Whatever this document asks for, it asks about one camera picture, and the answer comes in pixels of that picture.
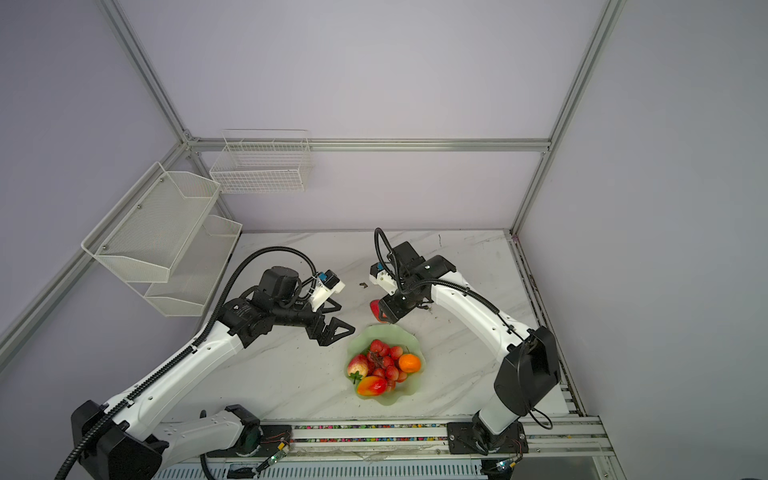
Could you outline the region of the red yellow fake mango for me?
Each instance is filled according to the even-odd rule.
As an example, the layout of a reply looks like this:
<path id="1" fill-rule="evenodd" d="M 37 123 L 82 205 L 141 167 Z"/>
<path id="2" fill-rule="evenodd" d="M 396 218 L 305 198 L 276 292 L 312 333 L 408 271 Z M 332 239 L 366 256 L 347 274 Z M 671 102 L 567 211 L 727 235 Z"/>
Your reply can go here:
<path id="1" fill-rule="evenodd" d="M 379 376 L 367 376 L 359 381 L 356 393 L 362 397 L 378 397 L 387 393 L 389 382 Z"/>

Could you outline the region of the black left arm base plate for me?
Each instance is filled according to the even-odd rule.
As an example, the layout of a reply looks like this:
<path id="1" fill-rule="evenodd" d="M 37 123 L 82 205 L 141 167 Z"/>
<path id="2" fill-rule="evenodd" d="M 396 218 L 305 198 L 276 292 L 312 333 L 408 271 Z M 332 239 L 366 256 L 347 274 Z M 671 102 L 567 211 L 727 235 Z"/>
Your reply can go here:
<path id="1" fill-rule="evenodd" d="M 290 443 L 292 427 L 288 424 L 267 424 L 248 429 L 236 447 L 241 457 L 269 457 L 281 443 Z"/>

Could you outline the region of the orange fake tangerine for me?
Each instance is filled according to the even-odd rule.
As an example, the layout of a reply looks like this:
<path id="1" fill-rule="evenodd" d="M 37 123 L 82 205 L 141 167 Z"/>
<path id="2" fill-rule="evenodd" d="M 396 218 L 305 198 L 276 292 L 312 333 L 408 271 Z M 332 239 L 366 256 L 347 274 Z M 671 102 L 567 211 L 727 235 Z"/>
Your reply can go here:
<path id="1" fill-rule="evenodd" d="M 415 354 L 403 354 L 398 359 L 398 368 L 407 374 L 417 373 L 422 368 L 422 362 Z"/>

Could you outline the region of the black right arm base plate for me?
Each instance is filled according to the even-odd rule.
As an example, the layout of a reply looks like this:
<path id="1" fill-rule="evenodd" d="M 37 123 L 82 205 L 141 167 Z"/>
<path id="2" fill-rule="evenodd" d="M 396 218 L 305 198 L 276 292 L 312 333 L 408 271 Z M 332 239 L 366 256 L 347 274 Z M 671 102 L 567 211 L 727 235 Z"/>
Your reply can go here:
<path id="1" fill-rule="evenodd" d="M 446 425 L 451 454 L 520 454 L 529 452 L 527 435 L 520 422 L 513 422 L 502 433 L 493 434 L 482 422 L 449 422 Z"/>

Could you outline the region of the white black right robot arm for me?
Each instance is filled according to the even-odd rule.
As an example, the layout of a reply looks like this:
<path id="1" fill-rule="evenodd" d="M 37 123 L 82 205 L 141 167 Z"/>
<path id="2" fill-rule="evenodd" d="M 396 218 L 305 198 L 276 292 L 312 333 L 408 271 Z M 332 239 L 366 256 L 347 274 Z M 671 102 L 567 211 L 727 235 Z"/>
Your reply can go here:
<path id="1" fill-rule="evenodd" d="M 395 324 L 426 304 L 458 318 L 499 362 L 494 393 L 469 423 L 468 447 L 488 454 L 499 451 L 508 439 L 517 440 L 515 424 L 538 415 L 539 402 L 560 385 L 553 333 L 513 319 L 478 293 L 443 256 L 427 259 L 409 242 L 386 249 L 386 254 L 376 251 L 377 261 L 369 270 L 369 279 L 386 292 L 378 301 L 377 319 Z"/>

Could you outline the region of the red fake strawberry apple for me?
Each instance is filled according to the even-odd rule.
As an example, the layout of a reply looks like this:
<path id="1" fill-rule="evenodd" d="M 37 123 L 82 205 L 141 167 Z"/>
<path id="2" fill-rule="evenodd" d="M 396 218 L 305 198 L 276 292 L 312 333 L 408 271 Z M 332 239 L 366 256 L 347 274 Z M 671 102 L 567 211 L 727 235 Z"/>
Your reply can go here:
<path id="1" fill-rule="evenodd" d="M 371 301 L 369 306 L 370 306 L 370 310 L 371 310 L 372 314 L 374 315 L 374 317 L 376 318 L 376 320 L 379 323 L 385 323 L 386 322 L 386 316 L 385 316 L 385 314 L 383 313 L 383 311 L 381 309 L 380 300 L 377 299 L 377 300 Z"/>

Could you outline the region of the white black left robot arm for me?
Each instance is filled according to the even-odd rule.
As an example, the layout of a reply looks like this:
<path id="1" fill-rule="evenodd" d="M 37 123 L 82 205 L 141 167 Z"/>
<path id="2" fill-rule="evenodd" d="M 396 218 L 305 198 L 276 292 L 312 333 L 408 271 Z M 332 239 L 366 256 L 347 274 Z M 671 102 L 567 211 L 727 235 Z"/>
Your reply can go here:
<path id="1" fill-rule="evenodd" d="M 94 479 L 150 479 L 213 451 L 256 453 L 264 436 L 261 422 L 239 404 L 183 424 L 164 419 L 203 379 L 275 326 L 301 328 L 322 347 L 354 333 L 335 316 L 341 306 L 332 297 L 343 282 L 331 270 L 315 279 L 313 293 L 301 302 L 294 296 L 301 286 L 296 271 L 266 270 L 258 285 L 223 304 L 210 329 L 136 385 L 102 404 L 83 403 L 71 416 L 74 450 L 58 478 L 80 464 Z"/>

